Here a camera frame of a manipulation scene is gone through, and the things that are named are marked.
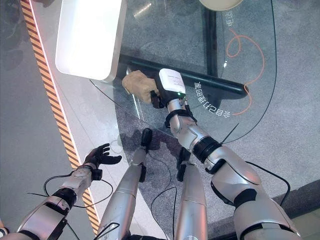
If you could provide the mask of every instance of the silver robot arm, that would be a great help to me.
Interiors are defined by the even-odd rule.
[[[121,156],[108,156],[109,144],[92,150],[69,176],[62,186],[31,211],[17,232],[4,236],[3,240],[56,240],[67,224],[67,215],[77,199],[90,187],[93,180],[101,180],[100,164],[116,164]]]
[[[262,187],[255,170],[231,149],[222,146],[194,119],[181,75],[161,69],[155,78],[161,103],[167,107],[166,125],[178,142],[212,174],[211,187],[226,204],[235,206],[233,221],[239,240],[300,240],[285,211]]]

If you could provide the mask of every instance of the glass table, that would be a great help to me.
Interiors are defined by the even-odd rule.
[[[272,3],[246,0],[215,12],[193,0],[128,1],[117,77],[93,81],[128,113],[158,130],[167,109],[153,108],[122,86],[127,71],[152,78],[161,68],[181,73],[198,124],[219,142],[249,133],[262,119],[276,82]]]

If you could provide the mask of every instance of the orange striped floor marking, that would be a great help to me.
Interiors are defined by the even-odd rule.
[[[46,53],[44,51],[43,44],[41,42],[41,36],[37,26],[37,21],[32,9],[32,3],[28,0],[20,0],[21,9],[23,12],[24,20],[26,23],[26,28],[29,33],[30,42],[32,44],[34,56],[36,63],[38,65],[41,78],[43,81],[44,89],[49,99],[51,105],[53,117],[55,118],[57,127],[59,129],[63,145],[65,147],[66,153],[70,165],[73,169],[80,166],[79,156],[71,131],[68,125],[66,115],[64,113],[63,106],[60,102],[59,95],[56,89],[55,81],[49,68]],[[84,205],[86,208],[86,213],[88,215],[89,221],[91,223],[94,234],[98,234],[98,228],[100,220],[98,218],[97,210],[95,207],[90,206],[93,204],[91,191],[89,189],[85,190],[82,196]]]

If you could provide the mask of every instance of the robot forearm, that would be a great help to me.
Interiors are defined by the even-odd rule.
[[[255,170],[197,125],[186,107],[185,90],[182,97],[177,97],[178,91],[168,87],[169,79],[175,81],[174,85],[183,85],[180,74],[169,69],[162,69],[155,80],[169,112],[166,122],[178,142],[212,174],[211,187],[217,196],[235,206],[233,221],[238,239],[301,239],[285,211],[266,194]]]
[[[90,187],[93,180],[100,180],[100,164],[116,164],[121,156],[108,156],[109,144],[92,150],[79,166],[67,177],[62,186],[31,211],[23,220],[17,232],[3,237],[4,240],[56,240],[67,224],[67,214]]]

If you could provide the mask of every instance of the black cable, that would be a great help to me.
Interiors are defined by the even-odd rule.
[[[36,196],[41,196],[41,197],[47,197],[46,195],[39,194],[39,193],[34,193],[34,192],[27,192],[26,194],[31,194],[31,195],[36,195]]]
[[[109,182],[107,182],[107,181],[105,181],[105,180],[103,180],[103,179],[101,179],[101,181],[102,181],[102,182],[105,182],[106,184],[108,184],[108,185],[111,187],[111,193],[110,193],[107,197],[105,197],[104,199],[102,199],[102,200],[100,200],[100,201],[97,201],[97,202],[94,203],[94,204],[88,205],[88,206],[74,205],[74,207],[76,207],[76,208],[81,208],[81,209],[86,209],[86,208],[92,207],[92,206],[94,206],[94,205],[96,205],[96,204],[99,204],[99,203],[103,202],[104,200],[106,200],[107,198],[109,198],[109,197],[114,193],[114,187],[111,185],[111,183],[109,183]]]
[[[53,180],[53,179],[59,179],[59,178],[70,177],[71,174],[72,174],[72,172],[69,173],[69,174],[67,174],[67,175],[52,176],[52,177],[48,178],[48,179],[44,182],[44,184],[43,184],[43,190],[44,190],[44,192],[45,192],[45,194],[46,194],[46,196],[43,195],[43,197],[49,197],[49,193],[48,193],[48,191],[47,191],[47,184],[48,184],[51,180]],[[111,185],[111,183],[109,183],[109,182],[107,182],[107,181],[105,181],[105,180],[103,180],[103,179],[101,179],[101,181],[102,181],[102,182],[105,182],[106,184],[108,184],[108,185],[111,187],[111,193],[110,193],[107,197],[105,197],[104,199],[102,199],[102,200],[100,200],[100,201],[97,201],[97,202],[95,202],[95,203],[93,203],[93,204],[91,204],[91,205],[88,205],[88,206],[74,205],[74,207],[75,207],[75,208],[80,208],[80,209],[86,209],[86,208],[92,207],[92,206],[94,206],[94,205],[96,205],[96,204],[99,204],[99,203],[103,202],[104,200],[106,200],[107,198],[109,198],[109,197],[113,194],[113,192],[114,192],[114,187]],[[30,192],[30,194],[42,196],[42,195],[40,195],[40,194],[32,193],[32,192]]]
[[[173,218],[172,218],[172,236],[173,238],[172,239],[175,239],[175,211],[176,211],[176,200],[177,200],[177,187],[176,186],[173,186],[173,187],[170,187],[168,189],[165,189],[163,190],[162,192],[160,192],[153,200],[152,200],[152,203],[151,203],[151,207],[150,207],[150,211],[151,211],[151,215],[153,217],[153,219],[155,220],[155,222],[160,226],[160,224],[158,223],[158,221],[156,220],[155,216],[154,216],[154,213],[152,212],[152,206],[154,205],[154,202],[155,200],[160,197],[161,194],[164,194],[165,192],[171,190],[171,189],[175,189],[175,196],[174,196],[174,206],[173,206]],[[166,239],[168,240],[168,237],[165,233],[165,231],[162,229]]]
[[[70,173],[67,174],[67,175],[52,176],[52,177],[48,178],[47,180],[45,180],[45,182],[44,182],[44,184],[43,184],[43,191],[44,191],[45,195],[46,195],[47,197],[49,197],[49,193],[48,193],[48,191],[47,191],[47,184],[48,184],[48,182],[50,182],[52,179],[59,179],[59,178],[70,177],[72,173],[73,173],[73,171],[70,172]]]
[[[169,172],[169,175],[170,175],[170,180],[169,180],[168,184],[167,184],[167,185],[165,186],[165,188],[164,188],[164,189],[167,189],[167,188],[169,187],[169,185],[171,184],[171,181],[172,181],[172,175],[171,175],[171,171],[170,171],[169,166],[168,166],[164,161],[162,161],[162,160],[160,160],[160,159],[157,159],[156,157],[152,156],[152,155],[150,154],[150,151],[148,151],[148,154],[149,154],[149,156],[150,156],[151,158],[153,158],[154,160],[156,160],[156,161],[158,161],[158,162],[160,162],[160,163],[162,163],[163,165],[166,166],[166,168],[167,168],[167,170],[168,170],[168,172]]]
[[[76,238],[77,240],[80,240],[79,237],[78,237],[78,235],[77,235],[76,232],[74,231],[74,229],[70,226],[70,224],[67,222],[66,225],[69,227],[69,229],[71,230],[71,232],[73,232],[75,238]]]
[[[107,232],[104,233],[104,231],[105,231],[106,229],[108,229],[108,228],[109,228],[111,225],[113,225],[113,224],[115,224],[116,227],[114,227],[114,228],[112,228],[111,230],[109,230],[109,231],[107,231]],[[95,238],[94,238],[93,240],[98,240],[98,239],[102,238],[104,235],[110,233],[111,231],[115,230],[115,229],[118,228],[119,226],[120,226],[119,223],[117,223],[117,222],[111,222],[111,223],[108,224],[97,236],[95,236]]]
[[[283,177],[278,176],[277,174],[275,174],[275,173],[273,173],[273,172],[271,172],[271,171],[269,171],[267,169],[264,169],[262,166],[259,166],[259,165],[255,164],[255,163],[252,163],[252,162],[249,162],[249,161],[245,161],[245,162],[247,164],[251,164],[251,165],[253,165],[253,166],[255,166],[255,167],[267,172],[268,174],[271,174],[271,175],[275,176],[276,178],[278,178],[278,179],[280,179],[280,180],[285,182],[285,184],[287,185],[287,190],[286,190],[286,193],[285,193],[284,197],[282,198],[282,201],[280,202],[280,206],[282,206],[282,204],[284,203],[284,201],[286,200],[286,198],[288,197],[288,195],[290,193],[290,189],[291,189],[290,183],[287,180],[285,180]]]

